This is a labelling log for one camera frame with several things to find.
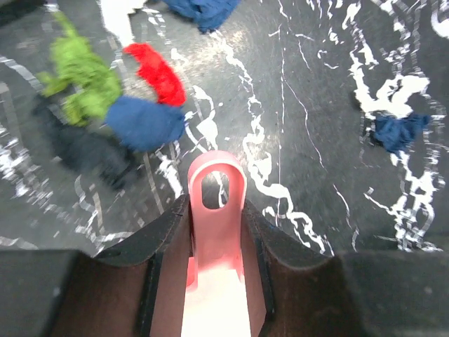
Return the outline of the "pink dustpan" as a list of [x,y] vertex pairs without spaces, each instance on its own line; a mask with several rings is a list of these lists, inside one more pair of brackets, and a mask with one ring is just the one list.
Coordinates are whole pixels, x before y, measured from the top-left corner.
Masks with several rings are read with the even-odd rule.
[[[210,209],[202,183],[211,173],[228,178],[228,200]],[[192,211],[192,250],[182,336],[249,336],[250,322],[241,252],[241,214],[246,176],[236,157],[213,150],[197,157],[188,170]]]

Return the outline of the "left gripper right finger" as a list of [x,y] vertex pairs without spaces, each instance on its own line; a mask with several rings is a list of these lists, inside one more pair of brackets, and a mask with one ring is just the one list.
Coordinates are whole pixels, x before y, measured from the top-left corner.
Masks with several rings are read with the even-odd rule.
[[323,256],[250,203],[241,250],[252,336],[447,336],[448,254]]

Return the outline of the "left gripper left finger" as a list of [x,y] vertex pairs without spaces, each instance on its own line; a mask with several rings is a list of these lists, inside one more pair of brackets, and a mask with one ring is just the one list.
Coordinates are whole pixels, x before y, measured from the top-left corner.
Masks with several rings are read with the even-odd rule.
[[189,259],[189,199],[122,242],[1,252],[2,336],[179,336]]

